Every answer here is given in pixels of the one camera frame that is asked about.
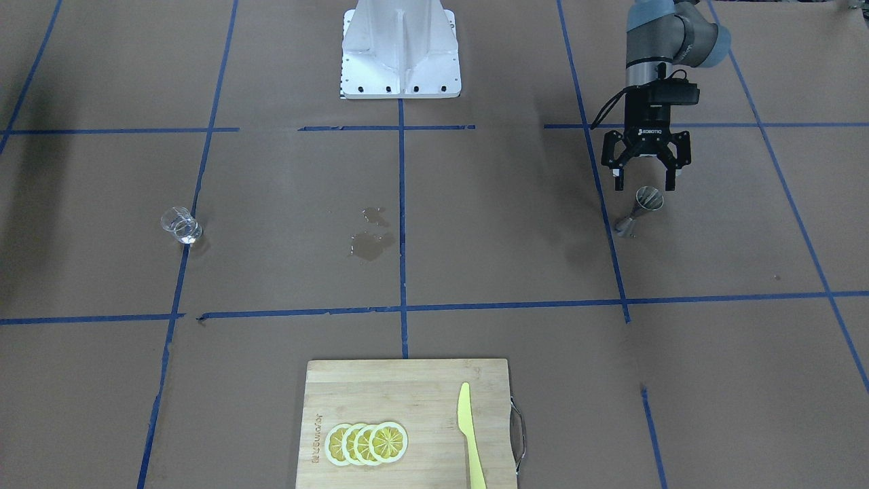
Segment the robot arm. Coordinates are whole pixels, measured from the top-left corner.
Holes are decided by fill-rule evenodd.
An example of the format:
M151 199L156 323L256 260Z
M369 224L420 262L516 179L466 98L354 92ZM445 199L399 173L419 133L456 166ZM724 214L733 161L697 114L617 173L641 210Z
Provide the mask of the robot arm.
M671 131L671 108L699 103L699 86L683 68L719 65L730 52L732 35L708 21L696 1L636 1L628 10L626 86L617 92L590 124L597 128L623 100L624 129L604 136L600 164L622 191L626 167L634 158L657 158L665 167L665 191L676 188L680 171L692 163L689 131Z

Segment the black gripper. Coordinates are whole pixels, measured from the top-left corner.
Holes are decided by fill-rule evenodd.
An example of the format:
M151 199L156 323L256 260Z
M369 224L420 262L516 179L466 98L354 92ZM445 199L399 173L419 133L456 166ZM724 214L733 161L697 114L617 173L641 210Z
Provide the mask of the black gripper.
M603 165L612 171L614 189L625 186L625 167L631 158L657 157L665 167L665 191L676 189L680 171L692 162L691 133L671 134L671 106L650 106L639 99L640 87L627 87L625 131L604 135Z

